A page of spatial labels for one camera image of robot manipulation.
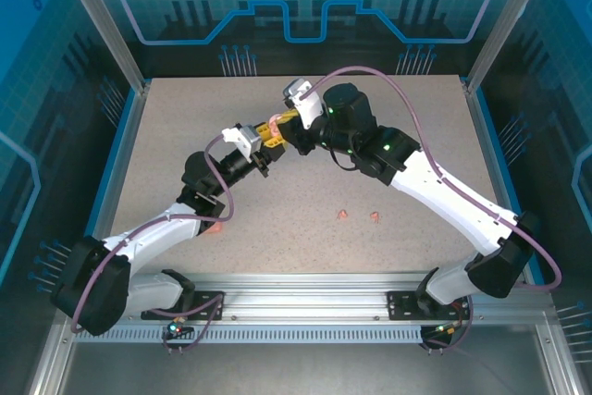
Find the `small LED circuit board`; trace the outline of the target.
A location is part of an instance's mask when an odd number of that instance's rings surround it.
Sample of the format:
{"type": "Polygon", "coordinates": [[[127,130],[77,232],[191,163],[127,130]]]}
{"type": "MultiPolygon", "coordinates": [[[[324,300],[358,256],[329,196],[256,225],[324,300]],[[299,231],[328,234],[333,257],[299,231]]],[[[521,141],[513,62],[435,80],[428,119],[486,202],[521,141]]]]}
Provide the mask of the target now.
{"type": "Polygon", "coordinates": [[[453,335],[462,326],[463,326],[462,320],[451,321],[449,323],[435,327],[433,334],[435,336],[453,335]]]}
{"type": "Polygon", "coordinates": [[[175,317],[166,327],[166,340],[188,339],[194,332],[192,326],[187,326],[188,319],[183,316],[175,317]]]}

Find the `grey metal floor panel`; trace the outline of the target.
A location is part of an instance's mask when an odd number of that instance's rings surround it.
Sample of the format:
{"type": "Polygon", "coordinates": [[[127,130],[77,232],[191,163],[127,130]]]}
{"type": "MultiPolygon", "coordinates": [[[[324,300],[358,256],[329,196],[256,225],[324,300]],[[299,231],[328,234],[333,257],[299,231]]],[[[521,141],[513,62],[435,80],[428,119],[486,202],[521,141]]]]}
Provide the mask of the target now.
{"type": "Polygon", "coordinates": [[[413,345],[82,344],[60,395],[550,395],[535,355],[413,345]]]}

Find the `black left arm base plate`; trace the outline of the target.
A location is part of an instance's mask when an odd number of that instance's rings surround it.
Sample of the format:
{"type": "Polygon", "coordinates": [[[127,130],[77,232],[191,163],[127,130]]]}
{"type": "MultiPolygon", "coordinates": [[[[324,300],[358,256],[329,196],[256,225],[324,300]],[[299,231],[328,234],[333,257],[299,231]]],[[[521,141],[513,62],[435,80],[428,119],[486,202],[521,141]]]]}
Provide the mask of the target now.
{"type": "Polygon", "coordinates": [[[174,313],[186,313],[191,311],[190,315],[185,315],[187,320],[206,321],[211,314],[214,320],[222,318],[224,308],[224,298],[226,293],[223,291],[195,291],[194,293],[182,293],[179,300],[169,309],[158,308],[163,313],[160,315],[153,310],[141,313],[141,320],[172,320],[174,313]]]}

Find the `aluminium mounting rail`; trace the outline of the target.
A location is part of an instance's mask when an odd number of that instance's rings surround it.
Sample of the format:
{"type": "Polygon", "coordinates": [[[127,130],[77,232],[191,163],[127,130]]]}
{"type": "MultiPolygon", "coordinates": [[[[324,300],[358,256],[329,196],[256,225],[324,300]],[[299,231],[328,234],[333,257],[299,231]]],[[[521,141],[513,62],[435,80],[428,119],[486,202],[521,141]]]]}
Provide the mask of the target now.
{"type": "MultiPolygon", "coordinates": [[[[415,290],[423,272],[333,274],[188,273],[197,290],[225,293],[222,325],[386,325],[386,294],[415,290]]],[[[559,318],[551,296],[514,289],[472,297],[476,326],[537,326],[559,318]]]]}

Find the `aluminium frame post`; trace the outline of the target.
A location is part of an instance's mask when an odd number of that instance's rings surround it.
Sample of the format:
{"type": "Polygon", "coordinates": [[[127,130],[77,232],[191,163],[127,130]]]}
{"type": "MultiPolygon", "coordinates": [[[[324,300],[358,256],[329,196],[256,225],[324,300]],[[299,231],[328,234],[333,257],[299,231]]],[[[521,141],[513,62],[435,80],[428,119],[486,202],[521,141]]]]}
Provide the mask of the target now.
{"type": "Polygon", "coordinates": [[[476,95],[477,89],[492,68],[529,1],[508,0],[506,2],[468,74],[465,90],[469,95],[476,95]]]}
{"type": "Polygon", "coordinates": [[[124,75],[130,88],[144,95],[146,81],[104,0],[80,0],[94,27],[98,30],[111,56],[124,75]]]}

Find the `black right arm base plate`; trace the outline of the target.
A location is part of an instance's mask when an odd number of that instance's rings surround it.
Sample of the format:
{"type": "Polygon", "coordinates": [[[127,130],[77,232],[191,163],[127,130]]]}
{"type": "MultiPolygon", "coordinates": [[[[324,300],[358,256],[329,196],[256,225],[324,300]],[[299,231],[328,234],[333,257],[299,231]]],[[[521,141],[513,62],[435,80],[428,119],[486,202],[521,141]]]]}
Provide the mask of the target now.
{"type": "Polygon", "coordinates": [[[453,321],[467,320],[469,317],[466,298],[441,304],[429,295],[415,290],[392,290],[386,293],[386,300],[390,321],[453,321]]]}

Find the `aluminium frame bar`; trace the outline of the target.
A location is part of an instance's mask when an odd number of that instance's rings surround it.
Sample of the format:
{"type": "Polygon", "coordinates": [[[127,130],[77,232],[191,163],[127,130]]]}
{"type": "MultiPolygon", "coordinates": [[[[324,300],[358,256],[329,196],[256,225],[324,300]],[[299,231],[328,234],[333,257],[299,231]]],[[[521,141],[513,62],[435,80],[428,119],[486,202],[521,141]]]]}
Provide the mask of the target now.
{"type": "Polygon", "coordinates": [[[26,395],[60,395],[73,350],[74,336],[65,325],[52,326],[26,395]]]}
{"type": "Polygon", "coordinates": [[[578,374],[561,327],[548,323],[535,326],[542,355],[542,362],[548,375],[551,395],[586,395],[585,385],[578,374]]]}

